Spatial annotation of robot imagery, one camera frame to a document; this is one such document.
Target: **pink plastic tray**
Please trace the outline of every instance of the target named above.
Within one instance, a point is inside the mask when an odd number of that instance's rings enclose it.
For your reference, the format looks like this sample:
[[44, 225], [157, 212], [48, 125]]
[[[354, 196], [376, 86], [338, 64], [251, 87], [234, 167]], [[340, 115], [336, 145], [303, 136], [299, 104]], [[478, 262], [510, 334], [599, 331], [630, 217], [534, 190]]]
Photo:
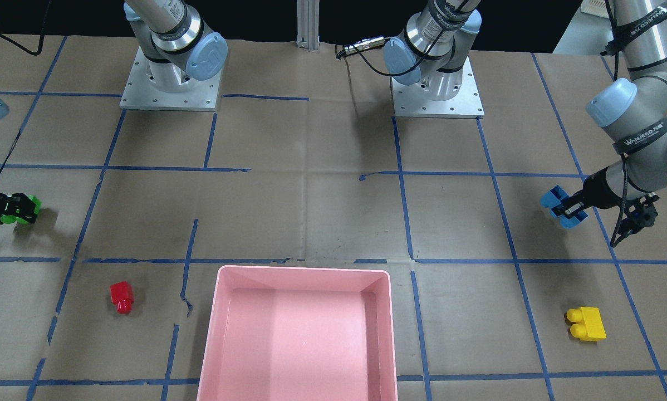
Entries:
[[224, 266], [198, 401], [397, 401], [385, 271]]

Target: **black background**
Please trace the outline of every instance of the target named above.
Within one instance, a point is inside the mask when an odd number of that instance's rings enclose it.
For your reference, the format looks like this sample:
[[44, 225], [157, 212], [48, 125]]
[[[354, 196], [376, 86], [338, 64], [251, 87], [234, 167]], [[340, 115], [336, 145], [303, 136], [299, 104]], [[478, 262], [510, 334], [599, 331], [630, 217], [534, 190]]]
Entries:
[[[38, 34], [46, 0], [0, 0], [0, 33]], [[295, 41], [296, 0], [188, 0], [206, 23], [226, 39]], [[320, 0], [319, 38], [348, 44], [362, 38], [395, 36], [427, 0]], [[552, 53], [581, 0], [483, 0], [481, 33], [474, 50]], [[52, 0], [48, 35], [132, 37], [118, 0]]]

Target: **toy building block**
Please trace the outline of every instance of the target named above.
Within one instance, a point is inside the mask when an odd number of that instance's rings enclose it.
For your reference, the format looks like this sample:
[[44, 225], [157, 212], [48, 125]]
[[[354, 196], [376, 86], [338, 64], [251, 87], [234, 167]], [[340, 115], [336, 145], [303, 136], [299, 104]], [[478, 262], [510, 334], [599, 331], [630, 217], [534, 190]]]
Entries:
[[581, 306], [569, 309], [566, 312], [569, 322], [572, 322], [570, 331], [573, 337], [581, 341], [600, 341], [606, 338], [601, 313], [597, 307]]
[[118, 313], [127, 314], [133, 304], [133, 288], [127, 281], [117, 282], [110, 286], [111, 303], [115, 305]]

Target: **gray floor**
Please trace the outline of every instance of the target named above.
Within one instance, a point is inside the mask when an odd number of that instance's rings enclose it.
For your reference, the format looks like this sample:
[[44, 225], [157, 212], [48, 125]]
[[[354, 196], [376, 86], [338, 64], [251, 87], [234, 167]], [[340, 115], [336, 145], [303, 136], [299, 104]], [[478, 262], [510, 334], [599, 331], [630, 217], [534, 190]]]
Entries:
[[[0, 40], [0, 191], [43, 201], [0, 226], [0, 400], [195, 400], [226, 264], [389, 271], [400, 401], [667, 399], [667, 189], [616, 249], [615, 210], [539, 204], [616, 162], [584, 111], [610, 59], [473, 51], [484, 119], [394, 119], [333, 46], [229, 44], [214, 114], [121, 110], [135, 39]], [[607, 340], [570, 337], [581, 305]]]

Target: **red block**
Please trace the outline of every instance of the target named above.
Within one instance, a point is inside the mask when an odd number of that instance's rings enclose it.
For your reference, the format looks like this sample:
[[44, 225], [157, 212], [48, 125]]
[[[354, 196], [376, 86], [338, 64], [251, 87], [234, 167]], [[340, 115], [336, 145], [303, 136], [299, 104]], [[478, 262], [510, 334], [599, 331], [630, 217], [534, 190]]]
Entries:
[[127, 281], [117, 282], [110, 286], [111, 303], [115, 305], [118, 313], [128, 313], [133, 304], [133, 288]]

